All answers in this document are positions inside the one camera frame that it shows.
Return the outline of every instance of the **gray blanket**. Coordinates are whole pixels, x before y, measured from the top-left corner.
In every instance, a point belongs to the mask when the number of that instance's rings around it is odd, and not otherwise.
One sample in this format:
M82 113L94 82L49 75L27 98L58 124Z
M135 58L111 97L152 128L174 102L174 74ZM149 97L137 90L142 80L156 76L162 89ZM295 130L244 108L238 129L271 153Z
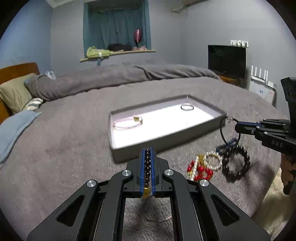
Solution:
M126 164L114 163L108 144L110 111L181 94L200 98L242 121L286 118L256 94L209 77L131 83L46 102L40 108L42 114L23 132L0 169L0 208L17 233L25 240L87 180L107 180L125 169ZM233 128L226 124L223 129L227 139L236 136ZM222 143L216 130L158 156L186 175L196 154ZM272 183L280 154L252 136L242 135L240 144L251 157L246 176L228 183L218 171L211 182L251 216ZM242 167L241 159L230 163L234 170ZM123 240L173 240L172 221L158 222L170 215L169 199L128 199Z
M35 76L25 86L33 96L52 101L92 89L101 89L122 84L207 76L219 77L208 69L188 65L129 65L99 66L75 72L52 80L47 76Z

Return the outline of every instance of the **beige pillow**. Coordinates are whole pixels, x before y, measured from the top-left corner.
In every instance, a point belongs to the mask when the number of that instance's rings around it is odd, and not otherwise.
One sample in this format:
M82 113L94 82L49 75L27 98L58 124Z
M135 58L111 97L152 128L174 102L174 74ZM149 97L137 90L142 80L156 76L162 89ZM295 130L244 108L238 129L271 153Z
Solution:
M27 74L0 85L0 97L14 114L22 111L32 99L30 92L24 86L24 81L33 76L36 74Z

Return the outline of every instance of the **wall socket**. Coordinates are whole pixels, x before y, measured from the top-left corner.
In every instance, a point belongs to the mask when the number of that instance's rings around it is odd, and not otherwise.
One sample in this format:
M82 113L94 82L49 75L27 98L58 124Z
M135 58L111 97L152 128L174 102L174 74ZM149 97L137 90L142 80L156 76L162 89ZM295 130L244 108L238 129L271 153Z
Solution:
M248 48L249 47L249 42L241 41L241 40L230 40L230 45L231 46Z

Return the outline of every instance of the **black television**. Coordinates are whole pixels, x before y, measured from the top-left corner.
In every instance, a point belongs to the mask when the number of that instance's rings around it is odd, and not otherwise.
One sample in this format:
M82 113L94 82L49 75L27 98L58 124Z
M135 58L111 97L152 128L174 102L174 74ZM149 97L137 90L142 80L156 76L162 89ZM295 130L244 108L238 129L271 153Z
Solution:
M208 45L208 68L229 78L244 78L246 72L246 48Z

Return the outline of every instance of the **balloon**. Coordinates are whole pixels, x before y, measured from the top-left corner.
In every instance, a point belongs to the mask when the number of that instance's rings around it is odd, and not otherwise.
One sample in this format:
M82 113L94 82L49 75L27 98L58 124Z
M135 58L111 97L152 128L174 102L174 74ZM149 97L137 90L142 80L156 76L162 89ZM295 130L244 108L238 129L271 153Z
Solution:
M142 32L140 29L137 29L134 33L133 33L133 38L134 40L139 43L141 42L141 39L142 39Z

